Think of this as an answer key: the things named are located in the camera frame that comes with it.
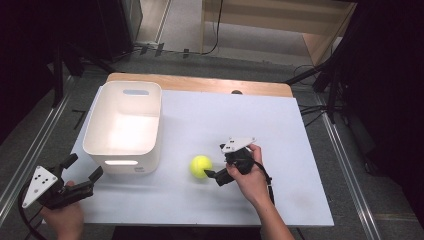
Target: forearm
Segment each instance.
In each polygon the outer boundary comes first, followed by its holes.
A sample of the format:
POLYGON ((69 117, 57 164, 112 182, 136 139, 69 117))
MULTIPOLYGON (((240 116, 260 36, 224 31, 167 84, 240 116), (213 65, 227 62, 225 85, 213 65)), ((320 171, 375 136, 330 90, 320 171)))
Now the forearm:
POLYGON ((267 240, 294 239, 271 200, 262 199, 256 202, 254 207, 267 240))
POLYGON ((57 240, 80 240, 82 239, 82 233, 65 233, 58 234, 57 240))

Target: human hand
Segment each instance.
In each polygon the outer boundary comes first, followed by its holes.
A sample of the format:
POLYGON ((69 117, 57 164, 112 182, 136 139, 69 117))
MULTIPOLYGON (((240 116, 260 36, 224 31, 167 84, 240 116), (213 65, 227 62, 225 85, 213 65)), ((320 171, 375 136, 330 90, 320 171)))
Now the human hand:
MULTIPOLYGON (((75 183, 69 181, 67 186, 75 183)), ((46 223, 53 228, 60 240, 80 239, 84 228, 84 212, 78 202, 61 209, 50 210, 43 207, 40 214, 46 223)))
MULTIPOLYGON (((262 164, 261 148, 255 144, 248 146, 252 150, 253 159, 262 164)), ((270 201, 265 174, 256 164, 252 167, 250 173, 242 175, 234 165, 227 163, 227 171, 233 177, 244 197, 252 203, 254 207, 260 205, 263 201, 270 201)))

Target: cable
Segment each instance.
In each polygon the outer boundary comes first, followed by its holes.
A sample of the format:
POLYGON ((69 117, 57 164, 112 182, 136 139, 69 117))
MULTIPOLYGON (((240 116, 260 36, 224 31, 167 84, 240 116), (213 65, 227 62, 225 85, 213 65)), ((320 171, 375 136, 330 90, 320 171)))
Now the cable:
POLYGON ((265 167, 264 167, 262 164, 260 164, 260 163, 256 162, 255 160, 253 160, 253 163, 255 163, 255 165, 256 165, 256 166, 258 166, 258 167, 259 167, 259 169, 261 169, 261 170, 262 170, 262 172, 264 172, 264 174, 265 174, 265 179, 266 179, 266 183, 267 183, 267 185, 268 185, 269 198, 271 198, 271 202, 272 202, 272 204, 274 204, 274 205, 275 205, 275 202, 274 202, 274 192, 272 191, 272 186, 271 186, 271 180, 272 180, 272 178, 271 178, 271 177, 269 177, 268 173, 267 173, 267 172, 266 172, 266 170, 265 170, 265 167))
POLYGON ((30 224, 30 222, 28 221, 25 213, 24 213, 24 209, 22 208, 22 203, 23 203, 23 196, 24 196, 24 192, 25 190, 29 187, 30 182, 27 181, 24 186, 21 188, 21 191, 19 192, 18 195, 18 210, 19 210, 19 215, 22 218, 22 221, 25 223, 25 225, 28 227, 30 233, 36 237, 39 240, 47 240, 45 237, 43 237, 35 228, 33 228, 30 224))
MULTIPOLYGON (((300 65, 300 66, 296 67, 296 68, 293 70, 293 77, 296 77, 296 71, 297 71, 299 68, 301 68, 301 67, 312 67, 312 68, 315 70, 315 66, 314 66, 314 65, 310 65, 310 64, 300 65)), ((302 81, 299 81, 299 83, 300 83, 300 84, 302 84, 302 85, 306 85, 306 86, 312 86, 312 85, 310 85, 310 84, 303 83, 302 81)))
POLYGON ((311 106, 311 105, 302 105, 302 104, 298 104, 297 106, 299 106, 299 107, 304 107, 304 108, 309 108, 309 107, 325 106, 325 105, 313 105, 313 106, 311 106))
MULTIPOLYGON (((334 106, 334 111, 343 111, 344 106, 334 106)), ((308 106, 302 110, 300 110, 300 115, 304 116, 310 113, 314 113, 317 111, 328 111, 326 105, 316 105, 316 106, 308 106)))
POLYGON ((321 112, 316 118, 312 119, 312 121, 310 121, 309 123, 305 124, 305 128, 308 127, 309 125, 311 125, 311 123, 315 122, 322 114, 324 114, 324 112, 321 112))
POLYGON ((300 231, 300 228, 296 228, 297 233, 299 233, 300 237, 302 238, 302 240, 306 240, 305 237, 302 234, 302 231, 300 231))
MULTIPOLYGON (((41 223, 43 222, 43 219, 41 219, 40 221, 38 221, 38 223, 37 224, 35 224, 35 226, 34 226, 34 228, 35 229, 37 229, 40 225, 41 225, 41 223)), ((24 240, 28 240, 28 239, 30 239, 30 237, 31 237, 31 232, 29 232, 27 235, 26 235, 26 237, 24 238, 24 240)))
MULTIPOLYGON (((221 4, 220 4, 220 7, 219 7, 218 22, 217 22, 217 26, 216 26, 216 34, 215 34, 216 41, 215 41, 215 45, 213 46, 213 48, 209 52, 200 53, 200 52, 180 52, 180 51, 163 50, 163 49, 159 50, 159 49, 156 49, 156 48, 149 48, 148 46, 147 46, 147 50, 158 51, 158 52, 166 52, 166 53, 176 53, 176 54, 193 54, 193 55, 200 55, 200 56, 204 56, 204 55, 208 55, 208 54, 212 53, 216 49, 216 47, 218 46, 218 42, 219 42, 219 26, 220 26, 220 23, 221 23, 221 15, 222 15, 222 5, 223 5, 223 3, 224 3, 224 0, 221 0, 221 4)), ((129 55, 129 54, 132 54, 132 53, 133 52, 126 53, 126 54, 123 54, 121 56, 129 55)))
POLYGON ((40 214, 41 209, 43 209, 43 207, 40 207, 40 209, 38 209, 37 213, 34 214, 34 216, 29 220, 29 223, 31 223, 38 216, 38 214, 40 214))

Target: white table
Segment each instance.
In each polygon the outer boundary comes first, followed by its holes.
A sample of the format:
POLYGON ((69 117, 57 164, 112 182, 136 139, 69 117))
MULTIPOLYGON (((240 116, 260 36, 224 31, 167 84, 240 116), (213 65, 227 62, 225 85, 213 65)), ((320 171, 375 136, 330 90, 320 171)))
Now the white table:
MULTIPOLYGON (((333 226, 333 219, 296 99, 163 91, 163 138, 157 170, 147 176, 104 174, 81 201, 86 223, 122 225, 260 225, 235 182, 219 187, 189 172, 196 155, 225 166, 219 144, 253 136, 273 178, 275 203, 289 226, 333 226)), ((97 164, 82 150, 88 114, 64 180, 86 181, 97 164)))

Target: yellow ball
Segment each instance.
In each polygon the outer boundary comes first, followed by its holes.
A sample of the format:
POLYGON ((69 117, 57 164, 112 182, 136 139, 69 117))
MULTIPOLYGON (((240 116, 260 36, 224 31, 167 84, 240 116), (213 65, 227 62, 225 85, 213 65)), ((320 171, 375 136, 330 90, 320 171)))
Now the yellow ball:
POLYGON ((207 177, 205 171, 203 171, 205 169, 212 169, 212 162, 208 157, 199 155, 194 157, 193 160, 191 160, 190 172, 193 174, 193 176, 197 178, 207 177))

